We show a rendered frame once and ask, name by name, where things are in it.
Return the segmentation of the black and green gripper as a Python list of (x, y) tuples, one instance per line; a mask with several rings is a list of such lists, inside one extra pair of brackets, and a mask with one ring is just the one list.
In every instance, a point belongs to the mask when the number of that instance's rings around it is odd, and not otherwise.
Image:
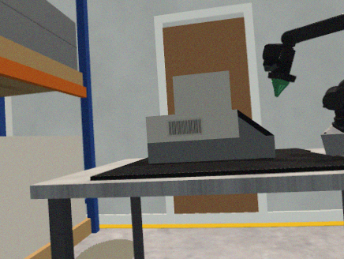
[[(290, 82), (295, 82), (295, 80), (296, 80), (296, 76), (291, 75), (290, 71), (289, 71), (289, 73), (272, 73), (272, 72), (269, 72), (268, 78), (270, 78), (272, 81), (274, 92), (275, 92), (275, 97), (279, 97), (279, 95), (286, 88), (286, 86)], [(272, 79), (272, 78), (274, 78), (274, 79)], [(285, 79), (283, 79), (283, 78), (285, 78)]]

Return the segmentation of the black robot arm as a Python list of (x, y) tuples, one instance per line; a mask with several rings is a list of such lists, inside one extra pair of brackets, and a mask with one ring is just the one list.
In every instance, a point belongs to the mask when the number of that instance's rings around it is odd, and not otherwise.
[[(342, 30), (344, 30), (344, 14), (284, 32), (281, 37), (282, 43), (269, 43), (264, 46), (264, 71), (289, 73), (295, 55), (292, 47), (295, 47), (296, 43)], [(332, 125), (344, 133), (344, 80), (338, 86), (333, 86), (326, 91), (323, 107), (335, 111), (336, 117)]]

